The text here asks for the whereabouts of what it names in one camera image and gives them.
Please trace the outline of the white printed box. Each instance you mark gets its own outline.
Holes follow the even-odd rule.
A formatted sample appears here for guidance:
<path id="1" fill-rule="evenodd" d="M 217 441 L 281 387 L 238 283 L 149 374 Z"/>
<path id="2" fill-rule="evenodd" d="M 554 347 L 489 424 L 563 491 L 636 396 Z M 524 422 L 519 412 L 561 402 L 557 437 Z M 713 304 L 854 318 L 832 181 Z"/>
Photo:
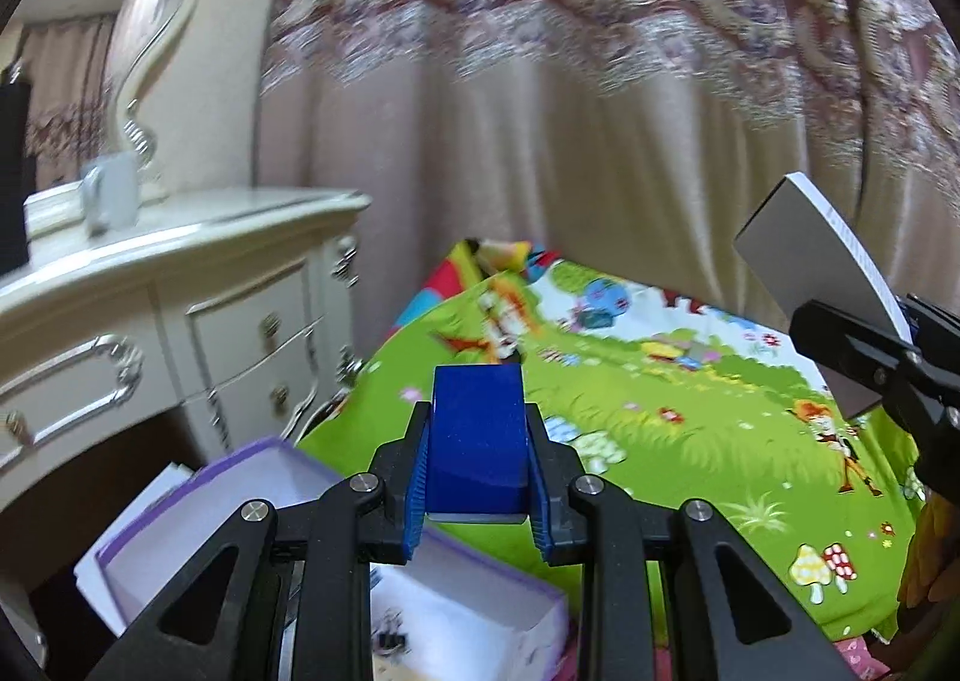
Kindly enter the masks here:
<path id="1" fill-rule="evenodd" d="M 823 302 L 911 340 L 907 317 L 866 247 L 802 172 L 782 177 L 734 247 L 785 316 Z"/>

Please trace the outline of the white box with purple rim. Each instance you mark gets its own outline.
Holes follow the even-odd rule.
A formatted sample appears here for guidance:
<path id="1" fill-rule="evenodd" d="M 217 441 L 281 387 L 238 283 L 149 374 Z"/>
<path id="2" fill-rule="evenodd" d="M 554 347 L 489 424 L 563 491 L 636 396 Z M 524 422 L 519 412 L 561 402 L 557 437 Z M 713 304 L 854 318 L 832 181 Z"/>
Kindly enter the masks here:
<path id="1" fill-rule="evenodd" d="M 337 473 L 267 437 L 191 472 L 171 463 L 125 507 L 73 573 L 114 634 L 139 616 L 231 512 L 316 499 Z M 565 595 L 428 530 L 409 564 L 371 569 L 379 679 L 548 679 L 568 633 Z"/>

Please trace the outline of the dark blue small box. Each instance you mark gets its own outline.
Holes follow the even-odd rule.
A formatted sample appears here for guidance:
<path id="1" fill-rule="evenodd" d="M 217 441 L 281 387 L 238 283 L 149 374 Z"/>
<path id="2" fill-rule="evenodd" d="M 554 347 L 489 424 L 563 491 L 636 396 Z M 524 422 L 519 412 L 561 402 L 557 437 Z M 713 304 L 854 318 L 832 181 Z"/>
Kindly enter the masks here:
<path id="1" fill-rule="evenodd" d="M 521 366 L 439 366 L 428 439 L 427 516 L 451 523 L 523 522 L 528 469 Z"/>

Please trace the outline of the colourful cartoon green bedsheet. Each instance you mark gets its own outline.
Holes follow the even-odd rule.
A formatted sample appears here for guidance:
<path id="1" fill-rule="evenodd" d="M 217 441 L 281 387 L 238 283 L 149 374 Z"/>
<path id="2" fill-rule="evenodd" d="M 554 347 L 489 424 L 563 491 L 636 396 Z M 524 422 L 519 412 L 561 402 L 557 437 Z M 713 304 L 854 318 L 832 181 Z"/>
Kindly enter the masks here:
<path id="1" fill-rule="evenodd" d="M 895 631 L 923 486 L 882 411 L 844 419 L 788 335 L 527 242 L 462 241 L 302 448 L 370 463 L 441 364 L 519 359 L 589 473 L 644 502 L 717 505 L 835 640 Z"/>

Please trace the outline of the cream ornate dressing table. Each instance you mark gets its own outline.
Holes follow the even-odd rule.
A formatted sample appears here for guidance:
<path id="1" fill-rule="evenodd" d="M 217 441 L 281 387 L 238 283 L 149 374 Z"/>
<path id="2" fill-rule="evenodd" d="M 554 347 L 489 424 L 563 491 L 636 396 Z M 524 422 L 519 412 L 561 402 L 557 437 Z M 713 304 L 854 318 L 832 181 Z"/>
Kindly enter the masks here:
<path id="1" fill-rule="evenodd" d="M 182 411 L 202 457 L 301 439 L 347 395 L 364 193 L 178 195 L 102 238 L 32 241 L 2 280 L 2 496 Z"/>

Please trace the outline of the beige floral curtain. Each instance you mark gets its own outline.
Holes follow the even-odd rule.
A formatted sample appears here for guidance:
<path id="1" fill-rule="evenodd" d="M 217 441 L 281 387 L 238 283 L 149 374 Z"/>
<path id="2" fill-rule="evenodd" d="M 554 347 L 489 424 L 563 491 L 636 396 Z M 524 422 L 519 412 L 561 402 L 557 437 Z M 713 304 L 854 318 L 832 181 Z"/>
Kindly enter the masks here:
<path id="1" fill-rule="evenodd" d="M 464 238 L 765 323 L 734 249 L 788 172 L 958 302 L 958 47 L 931 0 L 274 0 L 254 177 L 356 188 L 373 346 Z"/>

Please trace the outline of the white ceramic mug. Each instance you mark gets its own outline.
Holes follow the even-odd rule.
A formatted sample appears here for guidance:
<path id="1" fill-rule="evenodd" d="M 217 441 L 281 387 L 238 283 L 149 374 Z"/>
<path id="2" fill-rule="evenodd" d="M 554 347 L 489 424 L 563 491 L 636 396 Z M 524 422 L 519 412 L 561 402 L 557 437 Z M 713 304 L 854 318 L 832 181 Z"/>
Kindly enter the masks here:
<path id="1" fill-rule="evenodd" d="M 135 226 L 139 219 L 139 156 L 133 151 L 101 154 L 82 167 L 83 224 L 92 238 Z"/>

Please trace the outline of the ornate framed mirror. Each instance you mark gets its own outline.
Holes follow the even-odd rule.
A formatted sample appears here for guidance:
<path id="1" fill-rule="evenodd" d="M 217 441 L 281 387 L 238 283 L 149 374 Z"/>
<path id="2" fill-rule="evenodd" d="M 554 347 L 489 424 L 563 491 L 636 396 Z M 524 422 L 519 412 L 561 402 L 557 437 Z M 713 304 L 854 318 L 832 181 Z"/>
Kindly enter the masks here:
<path id="1" fill-rule="evenodd" d="M 158 137 L 143 99 L 199 0 L 2 0 L 2 64 L 31 83 L 26 229 L 82 219 L 83 167 L 130 151 L 140 195 L 163 196 Z"/>

